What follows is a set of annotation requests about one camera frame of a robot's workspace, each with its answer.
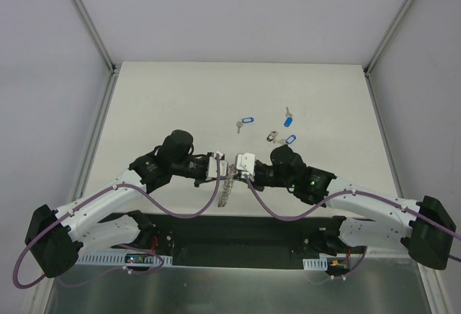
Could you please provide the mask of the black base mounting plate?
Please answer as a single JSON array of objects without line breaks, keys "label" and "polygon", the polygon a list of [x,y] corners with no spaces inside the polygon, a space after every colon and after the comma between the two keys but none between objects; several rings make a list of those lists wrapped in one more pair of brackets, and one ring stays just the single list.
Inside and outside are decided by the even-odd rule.
[{"label": "black base mounting plate", "polygon": [[302,269],[303,260],[321,254],[360,255],[334,235],[339,217],[285,222],[273,217],[200,215],[184,220],[149,214],[153,234],[144,246],[170,256],[175,266],[250,269]]}]

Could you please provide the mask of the left aluminium frame post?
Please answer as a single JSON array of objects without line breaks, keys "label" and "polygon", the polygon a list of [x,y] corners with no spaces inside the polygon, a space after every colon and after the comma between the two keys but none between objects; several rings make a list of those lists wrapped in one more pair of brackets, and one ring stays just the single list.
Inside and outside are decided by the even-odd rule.
[{"label": "left aluminium frame post", "polygon": [[88,12],[83,0],[70,0],[77,16],[79,17],[89,39],[97,50],[99,57],[102,59],[107,70],[113,74],[117,70],[117,64],[113,61],[112,56],[109,54],[101,35],[99,34],[91,16]]}]

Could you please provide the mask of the right aluminium frame post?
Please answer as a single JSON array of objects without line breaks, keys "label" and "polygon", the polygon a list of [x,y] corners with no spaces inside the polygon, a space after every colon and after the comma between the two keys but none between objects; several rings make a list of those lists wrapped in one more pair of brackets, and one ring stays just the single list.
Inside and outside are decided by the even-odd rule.
[{"label": "right aluminium frame post", "polygon": [[364,77],[369,78],[370,74],[374,71],[381,57],[384,55],[387,48],[390,46],[393,38],[396,36],[400,26],[404,22],[405,18],[410,13],[413,5],[417,0],[403,0],[399,6],[397,12],[392,18],[390,24],[385,30],[381,40],[379,41],[375,51],[373,52],[371,58],[368,60],[367,64],[364,66]]}]

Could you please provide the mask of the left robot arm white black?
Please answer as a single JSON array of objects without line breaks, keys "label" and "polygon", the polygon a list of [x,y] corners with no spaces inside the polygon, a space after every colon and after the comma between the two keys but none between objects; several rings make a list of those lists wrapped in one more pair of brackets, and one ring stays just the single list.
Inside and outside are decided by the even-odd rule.
[{"label": "left robot arm white black", "polygon": [[105,222],[122,206],[146,198],[167,185],[175,176],[193,179],[194,185],[220,185],[228,173],[228,163],[220,152],[194,154],[193,137],[175,130],[161,145],[137,157],[127,169],[94,194],[54,210],[37,208],[25,237],[25,251],[33,255],[44,277],[66,273],[82,256],[119,244],[147,247],[153,226],[139,211]]}]

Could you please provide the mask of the aluminium frame post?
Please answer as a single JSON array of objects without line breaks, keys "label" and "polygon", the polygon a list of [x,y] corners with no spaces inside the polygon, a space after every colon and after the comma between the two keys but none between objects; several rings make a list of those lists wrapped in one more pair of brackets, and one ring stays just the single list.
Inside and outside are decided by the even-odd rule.
[{"label": "aluminium frame post", "polygon": [[368,60],[367,64],[364,66],[364,77],[369,78],[370,74],[374,71],[381,57],[384,55],[387,48],[390,46],[393,38],[396,36],[400,26],[404,22],[405,18],[410,13],[413,5],[417,0],[403,0],[399,6],[397,12],[392,18],[390,24],[385,30],[381,40],[379,41],[375,51],[373,52],[371,58]]},{"label": "aluminium frame post", "polygon": [[89,39],[97,50],[99,57],[102,59],[107,70],[113,74],[117,70],[117,64],[113,61],[112,56],[109,54],[101,35],[99,34],[91,16],[88,12],[83,0],[70,0],[77,16],[79,17]]}]

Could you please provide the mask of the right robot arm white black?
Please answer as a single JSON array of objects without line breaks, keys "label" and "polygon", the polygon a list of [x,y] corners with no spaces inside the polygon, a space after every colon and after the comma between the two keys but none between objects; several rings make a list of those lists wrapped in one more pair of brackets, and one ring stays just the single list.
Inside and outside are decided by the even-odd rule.
[{"label": "right robot arm white black", "polygon": [[456,225],[436,198],[422,200],[385,196],[365,189],[335,174],[307,166],[288,145],[272,150],[270,164],[252,153],[236,157],[241,181],[255,197],[267,187],[283,188],[310,211],[325,207],[352,213],[334,217],[320,238],[311,238],[325,254],[334,255],[351,247],[407,251],[417,263],[444,270],[452,243],[460,239]]}]

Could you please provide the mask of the key with blue white tag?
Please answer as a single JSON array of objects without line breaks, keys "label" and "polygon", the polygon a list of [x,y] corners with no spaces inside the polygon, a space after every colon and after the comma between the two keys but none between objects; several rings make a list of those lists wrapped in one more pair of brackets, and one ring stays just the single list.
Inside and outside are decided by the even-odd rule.
[{"label": "key with blue white tag", "polygon": [[276,139],[274,142],[279,143],[280,145],[291,145],[296,141],[296,135],[290,135],[287,138]]}]

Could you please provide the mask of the metal key ring disc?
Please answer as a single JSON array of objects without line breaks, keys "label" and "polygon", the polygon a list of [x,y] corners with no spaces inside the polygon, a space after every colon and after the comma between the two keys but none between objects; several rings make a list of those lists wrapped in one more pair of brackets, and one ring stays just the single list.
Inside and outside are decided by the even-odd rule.
[{"label": "metal key ring disc", "polygon": [[223,184],[223,190],[220,196],[220,199],[218,200],[218,208],[223,208],[227,205],[229,196],[231,195],[233,184],[235,181],[235,176],[237,175],[238,171],[235,170],[234,168],[231,168],[228,170],[228,175],[225,178],[224,184]]}]

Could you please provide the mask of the key with blue framed tag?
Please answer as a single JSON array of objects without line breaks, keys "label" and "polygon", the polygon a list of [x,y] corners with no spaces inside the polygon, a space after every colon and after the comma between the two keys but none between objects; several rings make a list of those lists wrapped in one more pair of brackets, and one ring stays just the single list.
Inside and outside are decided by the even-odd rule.
[{"label": "key with blue framed tag", "polygon": [[238,120],[236,122],[236,127],[237,127],[237,133],[239,134],[240,131],[241,131],[241,128],[245,125],[245,124],[249,124],[249,123],[252,123],[254,122],[254,118],[253,117],[244,117],[240,120]]}]

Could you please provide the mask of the key with solid blue tag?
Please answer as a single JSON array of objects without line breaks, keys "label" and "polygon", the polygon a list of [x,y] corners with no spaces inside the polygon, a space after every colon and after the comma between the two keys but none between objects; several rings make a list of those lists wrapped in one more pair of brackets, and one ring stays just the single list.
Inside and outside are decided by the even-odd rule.
[{"label": "key with solid blue tag", "polygon": [[286,112],[285,112],[285,121],[284,121],[284,127],[289,127],[291,126],[292,122],[293,122],[293,115],[289,109],[289,107],[286,107],[285,108]]}]

